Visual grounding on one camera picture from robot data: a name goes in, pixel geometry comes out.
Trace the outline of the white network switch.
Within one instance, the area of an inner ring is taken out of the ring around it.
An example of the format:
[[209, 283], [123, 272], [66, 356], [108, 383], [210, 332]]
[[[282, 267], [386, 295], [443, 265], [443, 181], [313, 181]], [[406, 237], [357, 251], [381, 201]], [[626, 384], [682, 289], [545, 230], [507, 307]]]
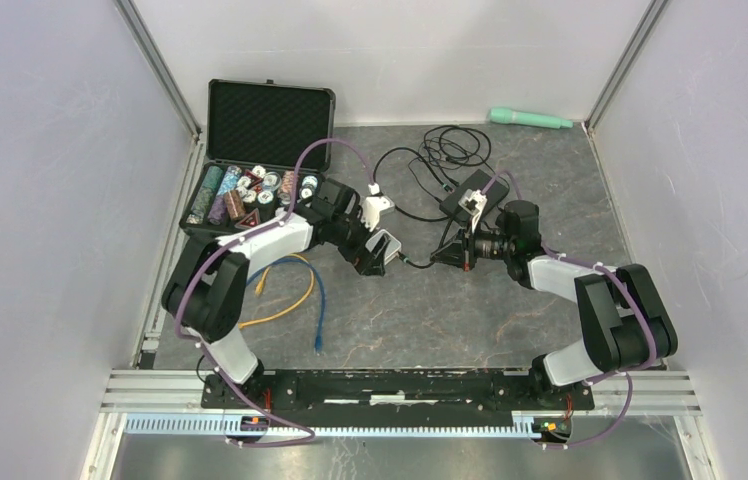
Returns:
[[402, 243], [386, 229], [375, 230], [364, 246], [376, 258], [381, 257], [384, 265], [398, 260], [402, 250]]

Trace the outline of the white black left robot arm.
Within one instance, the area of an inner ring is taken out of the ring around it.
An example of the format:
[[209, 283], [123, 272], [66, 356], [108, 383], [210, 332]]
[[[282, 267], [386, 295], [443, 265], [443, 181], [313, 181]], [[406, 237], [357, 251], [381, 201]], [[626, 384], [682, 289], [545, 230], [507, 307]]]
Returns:
[[274, 219], [224, 237], [190, 237], [170, 275], [161, 306], [174, 318], [175, 332], [196, 342], [227, 381], [225, 392], [240, 407], [256, 405], [264, 381], [260, 362], [238, 326], [247, 281], [293, 253], [322, 244], [363, 276], [382, 276], [397, 252], [380, 227], [394, 203], [378, 185], [361, 197], [353, 188], [325, 180], [315, 194], [277, 212]]

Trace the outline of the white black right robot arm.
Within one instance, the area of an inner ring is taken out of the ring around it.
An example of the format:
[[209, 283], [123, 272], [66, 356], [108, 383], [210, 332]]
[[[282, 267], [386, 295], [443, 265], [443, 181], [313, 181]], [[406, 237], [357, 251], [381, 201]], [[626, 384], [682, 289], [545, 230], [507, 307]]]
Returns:
[[556, 406], [577, 383], [645, 369], [678, 350], [676, 330], [647, 268], [589, 263], [547, 248], [540, 210], [532, 202], [507, 203], [491, 230], [469, 222], [431, 255], [434, 263], [465, 271], [480, 259], [500, 260], [522, 287], [577, 307], [580, 339], [538, 356], [529, 369], [528, 396], [541, 408]]

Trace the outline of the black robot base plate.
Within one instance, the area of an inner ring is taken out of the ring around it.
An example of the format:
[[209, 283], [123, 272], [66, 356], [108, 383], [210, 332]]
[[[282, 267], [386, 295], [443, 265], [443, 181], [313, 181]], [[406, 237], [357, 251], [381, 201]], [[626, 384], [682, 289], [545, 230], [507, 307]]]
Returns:
[[260, 407], [310, 428], [503, 427], [515, 412], [595, 407], [590, 388], [545, 387], [521, 369], [277, 369], [240, 389]]

